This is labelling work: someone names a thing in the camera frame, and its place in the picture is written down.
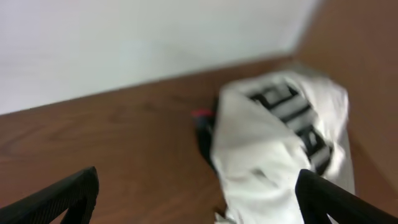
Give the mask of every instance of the white fabric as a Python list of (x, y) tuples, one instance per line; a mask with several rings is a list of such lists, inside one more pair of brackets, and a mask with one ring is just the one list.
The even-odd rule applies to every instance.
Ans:
[(316, 112), (313, 126), (333, 146), (323, 177), (335, 179), (345, 158), (338, 139), (348, 117), (346, 90), (323, 77), (283, 71), (226, 85), (220, 92), (211, 159), (228, 205), (216, 223), (303, 223), (294, 188), (301, 169), (312, 169), (302, 140), (263, 106), (248, 98), (287, 83)]

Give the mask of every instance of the brown panel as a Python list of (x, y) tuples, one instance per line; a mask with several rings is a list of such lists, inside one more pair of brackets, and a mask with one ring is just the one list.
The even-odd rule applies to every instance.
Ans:
[(398, 189), (398, 1), (331, 0), (296, 56), (344, 85), (350, 129)]
[(95, 166), (92, 223), (213, 223), (223, 205), (191, 110), (220, 86), (273, 70), (262, 61), (0, 116), (0, 207)]

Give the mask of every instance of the black object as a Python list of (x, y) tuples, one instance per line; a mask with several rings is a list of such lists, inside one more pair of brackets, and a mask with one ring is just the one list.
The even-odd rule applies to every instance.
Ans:
[(305, 224), (398, 223), (398, 218), (364, 202), (309, 171), (301, 170), (295, 187)]
[(96, 169), (89, 167), (0, 209), (0, 223), (47, 224), (68, 209), (62, 224), (88, 224), (98, 191)]

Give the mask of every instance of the fabric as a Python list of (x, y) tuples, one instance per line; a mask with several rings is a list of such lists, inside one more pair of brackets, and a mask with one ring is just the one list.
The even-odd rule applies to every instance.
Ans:
[(228, 211), (216, 223), (303, 223), (299, 172), (338, 176), (347, 117), (346, 91), (327, 78), (283, 71), (226, 85), (211, 160)]

